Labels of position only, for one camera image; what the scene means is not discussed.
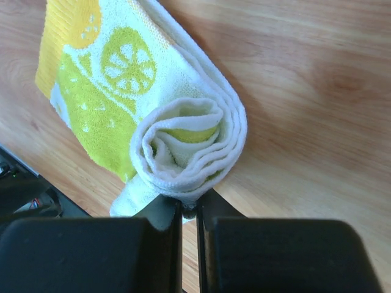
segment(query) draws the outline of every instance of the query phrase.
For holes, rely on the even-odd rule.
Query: terry cloth fabric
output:
[[[242,152],[243,105],[155,0],[48,0],[36,83],[89,156],[126,182],[111,215],[193,204]]]

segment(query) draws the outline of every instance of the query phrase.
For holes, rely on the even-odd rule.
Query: lemon slice pattern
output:
[[[101,30],[102,13],[99,0],[85,0],[85,5],[78,11],[78,17],[74,17],[70,31],[70,39],[67,42],[76,49],[91,45],[98,37]]]
[[[156,63],[138,31],[114,29],[102,52],[101,70],[114,93],[142,95],[156,79]]]
[[[136,129],[132,117],[83,76],[66,53],[61,58],[57,83],[72,131],[89,156],[123,181],[132,178],[136,174],[129,157],[129,142]]]

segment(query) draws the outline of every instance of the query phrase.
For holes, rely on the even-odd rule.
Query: rolled towel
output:
[[[159,194],[192,205],[242,152],[238,95],[155,0],[48,0],[37,85],[125,188],[110,215]]]

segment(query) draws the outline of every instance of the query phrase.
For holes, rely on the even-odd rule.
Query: wood grain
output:
[[[388,0],[161,0],[239,93],[247,144],[217,187],[249,216],[342,219],[391,292]],[[44,0],[0,1],[0,143],[94,216],[123,187],[34,85]],[[196,231],[184,288],[198,292]]]

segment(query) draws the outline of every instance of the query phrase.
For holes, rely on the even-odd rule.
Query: black object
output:
[[[14,170],[9,185],[0,180],[0,198],[14,195],[3,212],[54,190],[36,175],[16,181]],[[0,292],[182,292],[179,201],[160,195],[132,218],[54,219],[69,203],[80,209],[55,194],[51,206],[0,214]],[[360,237],[343,222],[248,219],[214,190],[194,212],[202,293],[382,292]]]

